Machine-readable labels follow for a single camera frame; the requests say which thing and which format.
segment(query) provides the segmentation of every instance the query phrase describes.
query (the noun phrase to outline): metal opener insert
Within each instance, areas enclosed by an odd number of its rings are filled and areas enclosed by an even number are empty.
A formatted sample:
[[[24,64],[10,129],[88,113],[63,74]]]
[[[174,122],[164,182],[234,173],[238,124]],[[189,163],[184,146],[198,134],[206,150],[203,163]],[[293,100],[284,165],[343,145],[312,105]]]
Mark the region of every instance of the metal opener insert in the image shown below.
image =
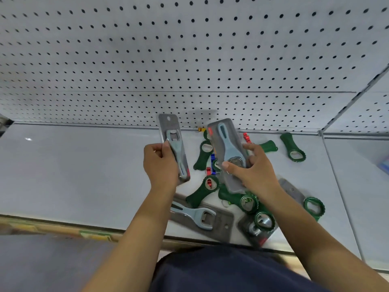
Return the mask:
[[[175,160],[178,164],[178,169],[180,171],[180,176],[182,179],[186,179],[188,173],[185,170],[184,163],[182,161],[182,138],[181,133],[177,130],[167,130],[166,131],[166,140],[169,141],[170,147],[172,148]]]
[[[232,144],[228,135],[227,127],[224,123],[217,126],[221,139],[224,142],[224,161],[229,161],[237,166],[246,168],[246,159],[243,154]]]
[[[201,207],[201,208],[192,209],[192,208],[185,207],[182,204],[177,203],[175,201],[172,202],[170,211],[173,213],[181,213],[185,216],[190,217],[198,227],[200,227],[201,229],[205,229],[207,231],[211,231],[213,226],[204,223],[206,214],[216,216],[216,212],[209,208]]]

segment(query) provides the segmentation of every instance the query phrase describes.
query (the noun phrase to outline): blister package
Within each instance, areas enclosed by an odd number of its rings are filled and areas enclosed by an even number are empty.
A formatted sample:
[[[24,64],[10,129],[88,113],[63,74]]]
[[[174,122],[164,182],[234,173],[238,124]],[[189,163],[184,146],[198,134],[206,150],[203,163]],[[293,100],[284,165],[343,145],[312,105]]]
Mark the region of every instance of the blister package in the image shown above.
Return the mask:
[[[178,164],[179,184],[191,179],[188,162],[186,160],[184,143],[181,137],[180,123],[174,114],[159,114],[159,132],[162,142],[169,141],[170,147]]]
[[[219,165],[224,161],[229,161],[239,167],[247,168],[250,166],[249,155],[242,147],[241,139],[231,119],[210,123],[207,126],[207,131]],[[247,190],[239,178],[228,174],[223,169],[221,175],[229,192],[244,193]]]

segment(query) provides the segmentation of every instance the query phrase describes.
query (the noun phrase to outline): white shelf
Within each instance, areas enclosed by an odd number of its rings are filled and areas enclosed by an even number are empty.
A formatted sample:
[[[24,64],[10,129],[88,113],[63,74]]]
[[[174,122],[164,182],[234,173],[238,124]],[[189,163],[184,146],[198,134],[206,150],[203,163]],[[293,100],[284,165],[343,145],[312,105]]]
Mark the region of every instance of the white shelf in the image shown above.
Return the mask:
[[[182,137],[192,168],[203,136],[183,131]],[[252,133],[250,137],[256,143],[276,143],[279,151],[268,156],[278,177],[321,199],[326,213],[320,224],[359,255],[322,139],[295,135],[307,160],[294,163],[286,157],[279,135]],[[0,138],[0,213],[125,229],[150,188],[142,167],[143,147],[159,141],[158,130],[151,129],[12,125]],[[177,192],[191,194],[204,177],[204,172],[191,170],[191,180]],[[223,207],[217,193],[205,201]],[[228,209],[236,224],[243,213],[236,206]],[[236,226],[232,232],[231,243],[248,245]],[[166,235],[209,240],[171,221]],[[291,251],[280,230],[265,247]]]
[[[389,156],[389,141],[325,142],[363,259],[372,268],[389,270],[389,175],[377,167]]]

